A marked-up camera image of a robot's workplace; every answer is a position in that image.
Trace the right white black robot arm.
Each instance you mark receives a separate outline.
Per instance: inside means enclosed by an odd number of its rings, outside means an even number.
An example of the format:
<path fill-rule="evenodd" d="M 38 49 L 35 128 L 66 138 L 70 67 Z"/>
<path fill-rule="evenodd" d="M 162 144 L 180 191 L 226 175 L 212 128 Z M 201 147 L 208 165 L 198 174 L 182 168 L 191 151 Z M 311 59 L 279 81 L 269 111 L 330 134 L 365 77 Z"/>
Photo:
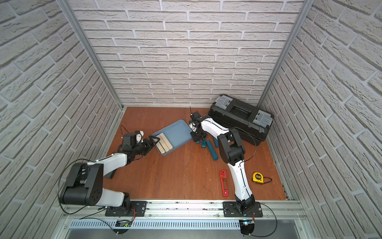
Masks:
<path fill-rule="evenodd" d="M 228 165 L 233 178 L 237 211 L 243 216 L 250 214 L 255 206 L 255 198 L 245 172 L 245 147 L 239 131 L 226 128 L 209 116 L 201 116 L 199 112 L 191 114 L 189 126 L 195 142 L 205 140 L 209 134 L 217 139 L 220 157 Z"/>

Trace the beige block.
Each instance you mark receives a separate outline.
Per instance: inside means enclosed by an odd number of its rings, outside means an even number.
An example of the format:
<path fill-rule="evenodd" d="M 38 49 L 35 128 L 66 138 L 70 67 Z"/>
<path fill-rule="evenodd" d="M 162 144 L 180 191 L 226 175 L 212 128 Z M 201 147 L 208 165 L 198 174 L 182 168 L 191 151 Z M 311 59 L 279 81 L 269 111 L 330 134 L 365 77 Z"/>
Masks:
<path fill-rule="evenodd" d="M 173 149 L 173 146 L 170 144 L 170 142 L 168 141 L 168 139 L 166 138 L 166 136 L 163 134 L 163 133 L 161 133 L 161 136 L 164 138 L 164 141 L 165 141 L 165 143 L 167 144 L 167 146 L 169 147 L 169 149 L 171 150 L 171 149 Z"/>
<path fill-rule="evenodd" d="M 159 136 L 155 136 L 154 138 L 156 139 L 156 147 L 158 148 L 159 152 L 161 154 L 166 153 L 164 147 L 161 144 L 161 138 Z"/>
<path fill-rule="evenodd" d="M 164 138 L 161 136 L 161 134 L 157 135 L 160 138 L 159 143 L 161 144 L 162 148 L 164 149 L 165 152 L 168 152 L 170 149 L 167 146 L 167 144 L 164 141 Z"/>

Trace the blue plastic tray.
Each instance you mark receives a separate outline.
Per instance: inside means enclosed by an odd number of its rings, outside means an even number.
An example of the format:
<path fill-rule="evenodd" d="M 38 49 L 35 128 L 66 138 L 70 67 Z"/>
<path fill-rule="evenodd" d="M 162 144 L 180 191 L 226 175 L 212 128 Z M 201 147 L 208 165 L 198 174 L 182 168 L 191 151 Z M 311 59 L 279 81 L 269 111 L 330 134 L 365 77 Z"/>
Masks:
<path fill-rule="evenodd" d="M 166 156 L 184 144 L 192 141 L 191 132 L 192 129 L 189 127 L 189 125 L 184 120 L 180 119 L 171 125 L 153 133 L 152 136 L 157 136 L 163 133 L 169 143 L 173 146 L 173 149 L 171 149 L 169 152 L 160 153 L 162 156 Z"/>

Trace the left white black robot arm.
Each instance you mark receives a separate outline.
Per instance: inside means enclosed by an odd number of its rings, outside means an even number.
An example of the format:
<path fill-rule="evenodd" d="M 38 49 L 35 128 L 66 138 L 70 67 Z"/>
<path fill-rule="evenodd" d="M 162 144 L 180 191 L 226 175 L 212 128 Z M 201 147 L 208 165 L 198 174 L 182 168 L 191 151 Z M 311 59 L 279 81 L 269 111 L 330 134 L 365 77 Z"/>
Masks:
<path fill-rule="evenodd" d="M 68 178 L 58 194 L 60 204 L 98 206 L 106 208 L 106 216 L 127 216 L 133 211 L 128 193 L 116 192 L 103 187 L 103 178 L 112 176 L 138 155 L 145 156 L 160 142 L 157 136 L 143 138 L 142 131 L 127 133 L 112 155 L 88 163 L 77 162 L 71 167 Z"/>

